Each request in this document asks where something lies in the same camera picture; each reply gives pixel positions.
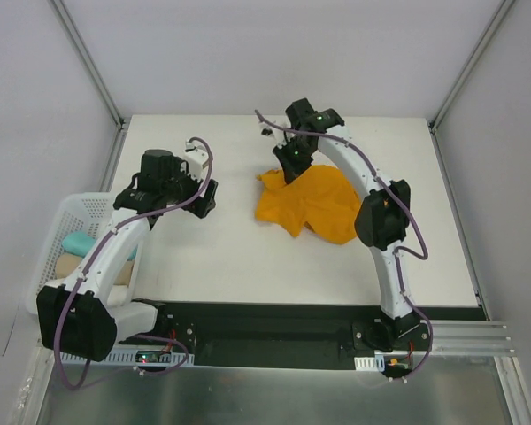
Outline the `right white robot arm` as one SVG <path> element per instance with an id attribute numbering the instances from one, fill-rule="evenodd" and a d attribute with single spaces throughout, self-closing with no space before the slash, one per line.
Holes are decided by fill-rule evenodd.
<path id="1" fill-rule="evenodd" d="M 392 352 L 412 339 L 422 320 L 411 299 L 404 274 L 403 242 L 407 230 L 421 234 L 412 216 L 411 187 L 404 180 L 388 178 L 354 143 L 344 119 L 333 109 L 315 110 L 308 99 L 293 102 L 285 111 L 286 121 L 272 123 L 261 118 L 263 135 L 274 138 L 273 154 L 280 162 L 287 183 L 312 166 L 312 156 L 326 156 L 361 199 L 354 221 L 360 242 L 373 257 L 380 287 L 381 317 L 362 333 L 364 343 L 375 350 Z"/>

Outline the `orange t shirt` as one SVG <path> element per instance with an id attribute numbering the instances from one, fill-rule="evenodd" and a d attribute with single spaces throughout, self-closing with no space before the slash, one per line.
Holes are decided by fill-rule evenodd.
<path id="1" fill-rule="evenodd" d="M 338 168 L 311 166 L 291 183 L 285 182 L 282 170 L 274 169 L 257 180 L 262 184 L 257 220 L 279 225 L 293 237 L 307 228 L 333 244 L 357 237 L 354 222 L 362 200 Z"/>

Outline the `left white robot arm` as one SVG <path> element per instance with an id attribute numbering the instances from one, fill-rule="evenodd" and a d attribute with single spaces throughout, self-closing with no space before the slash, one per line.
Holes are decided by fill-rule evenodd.
<path id="1" fill-rule="evenodd" d="M 47 284 L 37 294 L 46 348 L 101 361 L 129 337 L 140 334 L 149 344 L 167 339 L 170 325 L 153 304 L 127 297 L 110 305 L 110 293 L 161 216 L 182 209 L 202 219 L 214 208 L 218 183 L 211 177 L 212 165 L 210 147 L 197 137 L 187 141 L 180 156 L 163 149 L 143 153 L 139 171 L 115 197 L 110 224 L 92 249 L 62 282 Z"/>

